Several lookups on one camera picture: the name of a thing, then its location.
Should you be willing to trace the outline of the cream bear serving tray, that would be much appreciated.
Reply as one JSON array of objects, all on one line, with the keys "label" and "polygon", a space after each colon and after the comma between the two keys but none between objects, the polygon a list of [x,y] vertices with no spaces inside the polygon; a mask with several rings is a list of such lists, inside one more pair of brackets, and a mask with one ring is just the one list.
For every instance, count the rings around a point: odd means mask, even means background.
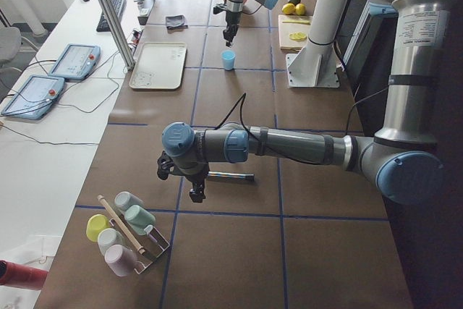
[{"label": "cream bear serving tray", "polygon": [[129,86],[135,90],[176,90],[182,83],[186,53],[183,42],[144,43]]}]

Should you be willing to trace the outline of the yellow cup on rack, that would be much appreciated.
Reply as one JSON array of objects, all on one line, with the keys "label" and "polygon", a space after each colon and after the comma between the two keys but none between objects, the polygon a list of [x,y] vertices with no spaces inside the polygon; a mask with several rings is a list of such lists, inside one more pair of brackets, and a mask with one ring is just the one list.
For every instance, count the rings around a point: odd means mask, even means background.
[{"label": "yellow cup on rack", "polygon": [[86,237],[91,242],[97,242],[100,232],[110,227],[109,219],[103,214],[95,214],[88,219]]}]

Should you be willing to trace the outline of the aluminium frame post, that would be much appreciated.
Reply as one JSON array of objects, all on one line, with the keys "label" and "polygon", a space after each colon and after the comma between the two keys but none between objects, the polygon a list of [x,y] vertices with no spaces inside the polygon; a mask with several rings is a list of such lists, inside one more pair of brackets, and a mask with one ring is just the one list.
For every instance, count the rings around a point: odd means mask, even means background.
[{"label": "aluminium frame post", "polygon": [[125,67],[128,71],[132,71],[135,67],[135,60],[133,59],[132,52],[111,0],[98,0],[98,2],[101,5],[102,12],[104,13],[104,16],[109,24],[111,34],[117,48],[119,49],[119,53],[122,55]]}]

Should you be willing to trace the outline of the light blue plastic cup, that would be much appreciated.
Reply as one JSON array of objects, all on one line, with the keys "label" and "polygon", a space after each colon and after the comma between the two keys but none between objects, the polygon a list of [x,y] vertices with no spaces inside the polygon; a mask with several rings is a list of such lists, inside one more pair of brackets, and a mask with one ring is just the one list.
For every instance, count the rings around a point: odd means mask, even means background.
[{"label": "light blue plastic cup", "polygon": [[223,68],[226,71],[231,71],[234,69],[234,63],[236,59],[236,54],[232,50],[225,50],[221,52],[221,60]]}]

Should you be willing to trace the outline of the pink cup on rack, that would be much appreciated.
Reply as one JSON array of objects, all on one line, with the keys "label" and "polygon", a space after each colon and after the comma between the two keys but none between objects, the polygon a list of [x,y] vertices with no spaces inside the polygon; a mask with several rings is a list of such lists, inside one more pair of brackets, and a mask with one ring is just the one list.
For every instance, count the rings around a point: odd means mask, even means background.
[{"label": "pink cup on rack", "polygon": [[136,253],[123,245],[112,245],[104,256],[106,264],[117,276],[127,276],[137,265]]}]

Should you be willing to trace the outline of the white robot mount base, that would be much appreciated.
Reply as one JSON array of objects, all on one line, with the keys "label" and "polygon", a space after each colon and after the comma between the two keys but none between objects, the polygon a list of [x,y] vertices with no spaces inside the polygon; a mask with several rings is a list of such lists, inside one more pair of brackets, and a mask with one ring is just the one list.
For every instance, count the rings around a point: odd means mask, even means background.
[{"label": "white robot mount base", "polygon": [[317,0],[307,43],[286,55],[290,88],[338,88],[334,41],[347,0]]}]

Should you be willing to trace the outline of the lemon slices stack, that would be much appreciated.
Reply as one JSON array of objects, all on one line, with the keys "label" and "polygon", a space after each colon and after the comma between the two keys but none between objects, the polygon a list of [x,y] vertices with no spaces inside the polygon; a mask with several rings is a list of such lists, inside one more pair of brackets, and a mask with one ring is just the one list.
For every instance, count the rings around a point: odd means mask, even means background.
[{"label": "lemon slices stack", "polygon": [[305,41],[307,39],[307,35],[302,32],[290,33],[289,39],[292,41]]}]

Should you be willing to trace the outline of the green cup on rack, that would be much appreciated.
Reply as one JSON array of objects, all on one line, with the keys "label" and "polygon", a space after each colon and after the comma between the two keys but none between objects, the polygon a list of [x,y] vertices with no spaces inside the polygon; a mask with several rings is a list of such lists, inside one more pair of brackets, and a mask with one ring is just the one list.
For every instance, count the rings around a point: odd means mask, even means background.
[{"label": "green cup on rack", "polygon": [[138,235],[146,235],[145,228],[148,225],[156,225],[155,216],[146,211],[142,206],[132,205],[124,212],[125,221]]}]

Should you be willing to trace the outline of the steel muddler black tip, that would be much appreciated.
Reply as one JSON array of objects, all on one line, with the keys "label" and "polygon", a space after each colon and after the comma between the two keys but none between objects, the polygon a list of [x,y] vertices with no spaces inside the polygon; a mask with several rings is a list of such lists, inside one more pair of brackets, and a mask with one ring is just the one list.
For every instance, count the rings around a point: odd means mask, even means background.
[{"label": "steel muddler black tip", "polygon": [[219,182],[254,182],[255,175],[249,173],[209,171],[206,179]]}]

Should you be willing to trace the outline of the grey cup on rack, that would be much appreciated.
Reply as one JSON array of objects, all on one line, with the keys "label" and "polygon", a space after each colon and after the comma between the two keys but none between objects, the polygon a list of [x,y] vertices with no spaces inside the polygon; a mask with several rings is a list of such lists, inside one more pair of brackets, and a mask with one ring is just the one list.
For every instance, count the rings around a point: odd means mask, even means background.
[{"label": "grey cup on rack", "polygon": [[125,213],[131,206],[137,205],[143,207],[144,202],[128,191],[122,191],[115,196],[114,205],[121,213]]}]

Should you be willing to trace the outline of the yellow plastic knife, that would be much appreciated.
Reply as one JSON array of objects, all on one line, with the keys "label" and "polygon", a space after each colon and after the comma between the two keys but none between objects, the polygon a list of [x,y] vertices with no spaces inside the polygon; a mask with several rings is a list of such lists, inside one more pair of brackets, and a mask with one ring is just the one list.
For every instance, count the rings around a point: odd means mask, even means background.
[{"label": "yellow plastic knife", "polygon": [[283,21],[281,21],[281,23],[310,25],[311,21],[309,21],[309,20],[283,20]]}]

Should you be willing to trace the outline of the yellow lemon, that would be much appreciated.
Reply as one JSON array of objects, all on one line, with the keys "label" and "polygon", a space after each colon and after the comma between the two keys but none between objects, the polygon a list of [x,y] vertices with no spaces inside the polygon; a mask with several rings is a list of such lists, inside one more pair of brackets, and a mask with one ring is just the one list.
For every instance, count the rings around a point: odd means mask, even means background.
[{"label": "yellow lemon", "polygon": [[296,6],[293,3],[286,3],[283,5],[281,11],[285,15],[291,15],[294,14],[296,10]]},{"label": "yellow lemon", "polygon": [[304,16],[306,14],[306,6],[303,3],[298,3],[294,8],[294,13],[297,16]]}]

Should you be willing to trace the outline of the lower blue teach pendant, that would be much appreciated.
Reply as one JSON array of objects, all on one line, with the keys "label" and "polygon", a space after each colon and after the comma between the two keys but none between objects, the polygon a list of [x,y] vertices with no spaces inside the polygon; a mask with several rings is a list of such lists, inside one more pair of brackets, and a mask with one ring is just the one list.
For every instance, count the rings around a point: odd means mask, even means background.
[{"label": "lower blue teach pendant", "polygon": [[3,117],[39,120],[59,100],[63,77],[31,75],[1,111]]}]

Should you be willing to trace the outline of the blue teach pendant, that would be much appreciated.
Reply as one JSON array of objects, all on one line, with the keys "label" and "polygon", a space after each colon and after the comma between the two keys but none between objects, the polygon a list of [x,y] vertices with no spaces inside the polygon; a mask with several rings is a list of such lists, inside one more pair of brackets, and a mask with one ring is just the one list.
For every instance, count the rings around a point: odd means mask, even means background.
[{"label": "blue teach pendant", "polygon": [[101,47],[70,43],[55,61],[48,73],[65,80],[84,80],[93,71],[101,57]]},{"label": "blue teach pendant", "polygon": [[39,120],[59,100],[63,77],[31,75],[1,111],[3,117]]}]

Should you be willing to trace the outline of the wooden cutting board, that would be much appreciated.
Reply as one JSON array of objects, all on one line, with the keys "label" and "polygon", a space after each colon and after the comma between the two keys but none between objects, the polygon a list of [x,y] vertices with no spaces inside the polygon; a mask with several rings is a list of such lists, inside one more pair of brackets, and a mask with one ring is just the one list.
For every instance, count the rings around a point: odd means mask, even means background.
[{"label": "wooden cutting board", "polygon": [[278,18],[279,46],[286,50],[300,50],[307,44],[313,18],[280,14]]}]

